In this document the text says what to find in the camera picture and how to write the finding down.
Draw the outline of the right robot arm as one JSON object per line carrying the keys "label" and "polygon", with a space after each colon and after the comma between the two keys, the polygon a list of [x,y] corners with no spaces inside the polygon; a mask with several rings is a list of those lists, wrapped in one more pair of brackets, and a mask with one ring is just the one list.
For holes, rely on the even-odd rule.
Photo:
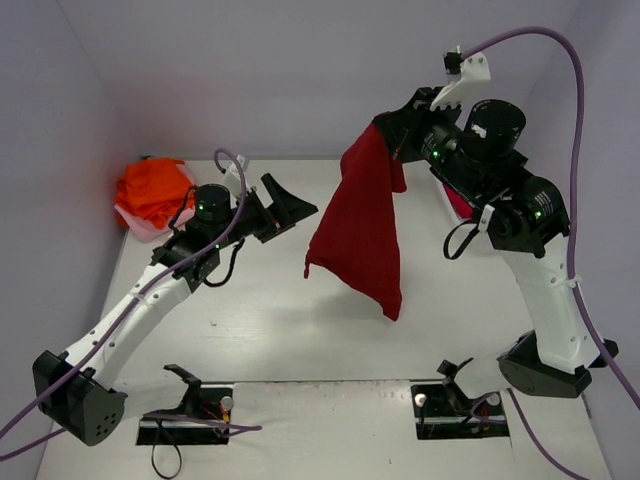
{"label": "right robot arm", "polygon": [[460,108],[436,106],[438,92],[420,88],[402,108],[376,115],[373,124],[393,159],[426,161],[471,207],[470,233],[444,256],[456,260],[477,235],[487,235],[514,275],[533,325],[504,352],[459,365],[443,361],[444,403],[464,412],[479,397],[507,388],[577,398],[591,384],[592,369],[607,362],[574,297],[578,281],[568,272],[571,230],[562,195],[551,181],[529,172],[516,150],[526,126],[517,106],[482,100],[459,128]]}

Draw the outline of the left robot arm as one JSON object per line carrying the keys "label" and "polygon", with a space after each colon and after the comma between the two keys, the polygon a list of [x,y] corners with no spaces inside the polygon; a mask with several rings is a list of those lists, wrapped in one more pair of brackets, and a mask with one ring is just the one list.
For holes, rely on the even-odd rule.
{"label": "left robot arm", "polygon": [[120,376],[137,348],[220,264],[222,249],[253,236],[266,243],[318,209],[261,178],[272,202],[242,186],[205,184],[194,191],[195,212],[183,229],[154,249],[142,276],[85,336],[60,354],[43,352],[32,371],[39,409],[86,446],[108,438],[132,417],[185,420],[200,406],[202,382],[167,364],[158,377]]}

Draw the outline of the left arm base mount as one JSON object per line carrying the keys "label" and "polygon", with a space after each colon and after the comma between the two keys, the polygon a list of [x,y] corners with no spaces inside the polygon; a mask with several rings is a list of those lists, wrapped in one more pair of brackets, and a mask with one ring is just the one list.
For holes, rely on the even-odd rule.
{"label": "left arm base mount", "polygon": [[[229,424],[234,406],[233,388],[228,385],[206,386],[195,375],[176,364],[165,365],[163,369],[172,372],[187,385],[186,393],[176,408],[161,410],[161,413],[178,416],[179,419],[165,420],[144,416],[139,423],[136,445],[151,447],[150,463],[158,478],[176,479],[183,467],[181,446],[229,444],[230,429],[228,427],[200,423],[189,426],[185,418]],[[163,473],[158,467],[156,462],[158,446],[171,447],[175,451],[178,464],[174,473]]]}

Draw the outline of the dark red t shirt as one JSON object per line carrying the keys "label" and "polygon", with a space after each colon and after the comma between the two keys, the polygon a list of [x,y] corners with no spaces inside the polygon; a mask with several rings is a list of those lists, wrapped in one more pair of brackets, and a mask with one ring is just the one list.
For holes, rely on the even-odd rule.
{"label": "dark red t shirt", "polygon": [[403,167],[369,124],[343,153],[340,173],[309,242],[303,277],[313,265],[322,267],[397,321],[403,297],[393,195],[407,189]]}

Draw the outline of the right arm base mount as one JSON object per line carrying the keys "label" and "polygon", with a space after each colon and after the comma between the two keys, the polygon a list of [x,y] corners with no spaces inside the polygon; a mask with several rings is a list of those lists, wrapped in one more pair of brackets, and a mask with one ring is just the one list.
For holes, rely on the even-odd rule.
{"label": "right arm base mount", "polygon": [[472,361],[460,365],[443,360],[440,382],[410,385],[416,438],[419,441],[507,438],[510,434],[499,393],[467,398],[453,379]]}

